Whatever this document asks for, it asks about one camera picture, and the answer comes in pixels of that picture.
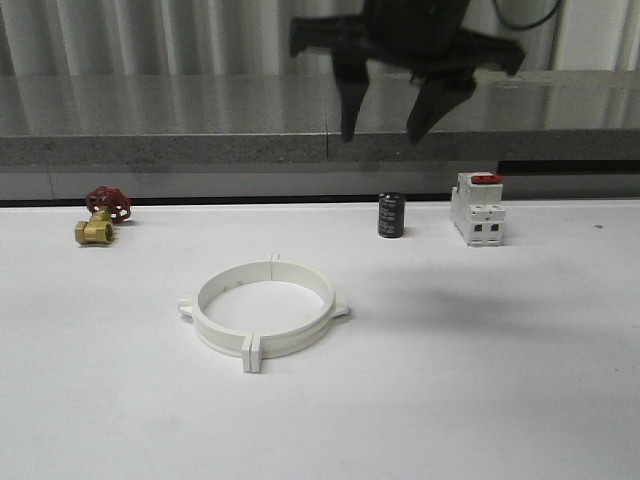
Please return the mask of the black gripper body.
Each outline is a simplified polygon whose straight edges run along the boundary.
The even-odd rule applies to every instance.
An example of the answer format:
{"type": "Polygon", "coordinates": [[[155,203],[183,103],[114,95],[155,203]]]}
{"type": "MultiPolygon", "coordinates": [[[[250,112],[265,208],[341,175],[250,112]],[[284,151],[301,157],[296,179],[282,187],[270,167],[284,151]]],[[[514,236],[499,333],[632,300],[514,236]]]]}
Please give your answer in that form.
{"type": "Polygon", "coordinates": [[[494,66],[513,76],[525,59],[514,41],[462,27],[467,1],[366,1],[359,14],[294,17],[289,53],[328,52],[338,80],[366,80],[377,61],[418,77],[494,66]]]}

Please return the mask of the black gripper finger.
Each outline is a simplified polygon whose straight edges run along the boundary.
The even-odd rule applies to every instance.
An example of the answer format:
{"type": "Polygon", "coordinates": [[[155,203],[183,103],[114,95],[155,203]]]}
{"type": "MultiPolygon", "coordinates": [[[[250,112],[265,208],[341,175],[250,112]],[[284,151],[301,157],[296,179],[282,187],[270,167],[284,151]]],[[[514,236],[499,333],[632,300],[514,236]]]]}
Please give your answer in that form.
{"type": "Polygon", "coordinates": [[[418,144],[444,116],[466,102],[475,89],[473,74],[465,72],[426,78],[406,123],[410,142],[418,144]]]}
{"type": "Polygon", "coordinates": [[[332,53],[333,75],[340,99],[341,137],[350,142],[359,111],[369,87],[367,60],[346,53],[332,53]]]}

